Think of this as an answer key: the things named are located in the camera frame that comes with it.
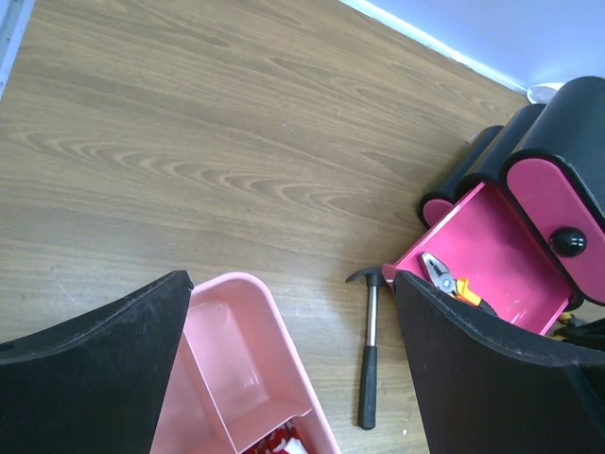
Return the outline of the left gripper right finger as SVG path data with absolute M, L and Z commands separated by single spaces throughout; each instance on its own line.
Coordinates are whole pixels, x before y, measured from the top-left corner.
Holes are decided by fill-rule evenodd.
M 603 352 L 497 319 L 409 271 L 394 297 L 430 452 L 603 452 Z

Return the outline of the black handled hammer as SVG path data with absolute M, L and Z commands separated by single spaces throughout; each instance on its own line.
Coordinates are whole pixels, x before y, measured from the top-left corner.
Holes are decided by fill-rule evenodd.
M 377 404 L 377 316 L 379 289 L 387 285 L 381 267 L 367 267 L 351 274 L 346 283 L 364 279 L 368 291 L 366 338 L 360 374 L 357 424 L 364 430 L 376 425 Z

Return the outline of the pink top drawer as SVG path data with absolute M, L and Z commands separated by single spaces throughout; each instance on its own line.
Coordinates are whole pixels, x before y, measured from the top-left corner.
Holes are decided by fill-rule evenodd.
M 524 159 L 507 172 L 507 186 L 545 240 L 563 227 L 580 230 L 586 247 L 558 259 L 589 299 L 604 301 L 604 231 L 560 169 L 542 159 Z

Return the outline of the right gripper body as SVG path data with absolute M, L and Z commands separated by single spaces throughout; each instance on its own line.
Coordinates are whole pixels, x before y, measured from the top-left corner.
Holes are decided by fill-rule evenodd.
M 566 326 L 562 329 L 564 341 L 577 346 L 605 351 L 605 320 L 582 325 Z

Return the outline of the yellow needle nose pliers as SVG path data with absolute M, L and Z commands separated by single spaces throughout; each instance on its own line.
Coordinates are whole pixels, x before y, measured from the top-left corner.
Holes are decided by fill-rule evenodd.
M 573 312 L 564 311 L 552 325 L 547 336 L 555 341 L 564 341 L 571 328 L 579 327 L 583 324 L 586 324 L 586 321 L 579 319 Z

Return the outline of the orange black combination pliers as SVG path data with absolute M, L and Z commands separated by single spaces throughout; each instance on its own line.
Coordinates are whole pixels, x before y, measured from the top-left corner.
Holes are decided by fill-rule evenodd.
M 468 306 L 474 306 L 494 317 L 497 313 L 483 298 L 474 293 L 466 278 L 457 278 L 449 268 L 434 254 L 421 253 L 421 262 L 429 282 L 442 292 L 452 296 Z

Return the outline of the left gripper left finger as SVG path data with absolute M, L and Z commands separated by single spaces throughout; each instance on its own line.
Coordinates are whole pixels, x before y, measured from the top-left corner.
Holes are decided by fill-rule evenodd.
M 2 343 L 2 452 L 148 453 L 192 289 L 172 271 Z

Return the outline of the black drawer cabinet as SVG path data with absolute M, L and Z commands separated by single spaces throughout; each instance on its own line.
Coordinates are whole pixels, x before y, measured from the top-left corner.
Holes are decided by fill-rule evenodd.
M 455 204 L 482 181 L 505 181 L 509 168 L 527 157 L 560 166 L 591 214 L 604 219 L 603 78 L 573 79 L 547 104 L 527 105 L 506 125 L 481 131 L 422 195 L 418 218 L 424 224 L 421 209 L 426 201 L 440 198 Z

